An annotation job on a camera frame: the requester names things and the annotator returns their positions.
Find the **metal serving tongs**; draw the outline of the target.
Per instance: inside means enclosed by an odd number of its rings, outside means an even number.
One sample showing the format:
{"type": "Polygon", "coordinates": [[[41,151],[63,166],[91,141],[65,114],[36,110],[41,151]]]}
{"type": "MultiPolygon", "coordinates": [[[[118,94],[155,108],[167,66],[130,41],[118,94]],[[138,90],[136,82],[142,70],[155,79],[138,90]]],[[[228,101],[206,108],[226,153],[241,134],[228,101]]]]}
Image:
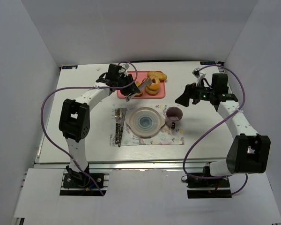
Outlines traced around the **metal serving tongs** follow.
{"type": "Polygon", "coordinates": [[[152,79],[147,77],[142,81],[142,83],[135,88],[135,90],[132,91],[128,96],[125,97],[126,102],[129,102],[133,97],[135,97],[137,94],[140,94],[141,91],[147,86],[152,84],[152,79]]]}

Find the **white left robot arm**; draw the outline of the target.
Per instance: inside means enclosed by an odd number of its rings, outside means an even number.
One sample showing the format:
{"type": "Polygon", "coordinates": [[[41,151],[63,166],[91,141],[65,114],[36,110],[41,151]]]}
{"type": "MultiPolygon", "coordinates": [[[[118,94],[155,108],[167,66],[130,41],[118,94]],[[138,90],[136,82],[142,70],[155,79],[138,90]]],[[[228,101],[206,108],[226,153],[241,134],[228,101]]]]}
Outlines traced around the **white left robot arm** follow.
{"type": "Polygon", "coordinates": [[[90,112],[103,99],[119,90],[124,96],[140,93],[132,74],[127,72],[130,64],[110,64],[108,71],[99,76],[93,88],[75,99],[63,102],[59,130],[66,139],[70,157],[69,172],[86,172],[89,163],[85,153],[85,138],[90,130],[90,112]]]}

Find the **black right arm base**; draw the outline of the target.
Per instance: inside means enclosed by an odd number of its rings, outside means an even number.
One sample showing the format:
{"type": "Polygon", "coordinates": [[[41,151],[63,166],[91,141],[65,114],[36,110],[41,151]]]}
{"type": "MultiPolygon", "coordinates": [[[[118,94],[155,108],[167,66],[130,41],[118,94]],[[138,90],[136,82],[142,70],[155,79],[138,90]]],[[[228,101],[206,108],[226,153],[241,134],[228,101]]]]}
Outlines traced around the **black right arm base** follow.
{"type": "Polygon", "coordinates": [[[188,199],[218,199],[232,197],[228,179],[201,180],[184,175],[181,177],[181,181],[187,186],[188,199]]]}

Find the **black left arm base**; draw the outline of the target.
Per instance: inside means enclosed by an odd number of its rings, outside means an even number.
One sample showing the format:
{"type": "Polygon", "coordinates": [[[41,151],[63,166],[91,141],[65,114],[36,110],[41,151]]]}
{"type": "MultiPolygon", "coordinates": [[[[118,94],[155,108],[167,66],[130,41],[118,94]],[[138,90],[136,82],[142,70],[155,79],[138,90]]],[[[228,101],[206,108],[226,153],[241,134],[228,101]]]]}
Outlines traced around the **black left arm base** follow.
{"type": "Polygon", "coordinates": [[[66,166],[61,182],[60,196],[104,196],[109,181],[107,173],[91,173],[87,167],[84,171],[92,179],[81,172],[73,171],[66,166]]]}

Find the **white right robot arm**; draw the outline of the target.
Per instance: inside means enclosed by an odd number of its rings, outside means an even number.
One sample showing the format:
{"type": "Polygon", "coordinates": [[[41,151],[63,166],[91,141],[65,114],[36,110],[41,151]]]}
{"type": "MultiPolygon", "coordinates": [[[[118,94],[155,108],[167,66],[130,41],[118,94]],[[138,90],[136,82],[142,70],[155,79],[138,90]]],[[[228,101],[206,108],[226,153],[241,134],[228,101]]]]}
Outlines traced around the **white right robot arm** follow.
{"type": "Polygon", "coordinates": [[[237,97],[229,93],[228,75],[212,75],[210,87],[204,86],[204,74],[195,72],[197,82],[188,84],[175,103],[188,107],[201,100],[214,106],[233,137],[233,143],[225,159],[211,162],[202,180],[217,180],[236,173],[264,173],[266,170],[271,141],[260,135],[248,122],[237,97]]]}

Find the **glazed top donut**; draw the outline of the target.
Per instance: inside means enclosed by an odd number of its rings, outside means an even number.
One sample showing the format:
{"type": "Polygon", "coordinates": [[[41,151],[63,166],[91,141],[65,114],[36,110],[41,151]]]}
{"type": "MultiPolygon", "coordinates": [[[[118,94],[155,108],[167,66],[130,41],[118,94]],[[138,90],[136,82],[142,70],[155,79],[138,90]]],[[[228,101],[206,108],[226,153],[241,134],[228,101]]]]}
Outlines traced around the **glazed top donut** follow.
{"type": "Polygon", "coordinates": [[[159,88],[160,88],[160,80],[157,77],[155,77],[155,76],[151,76],[149,78],[151,79],[152,83],[147,85],[147,87],[150,90],[159,90],[159,88]]]}

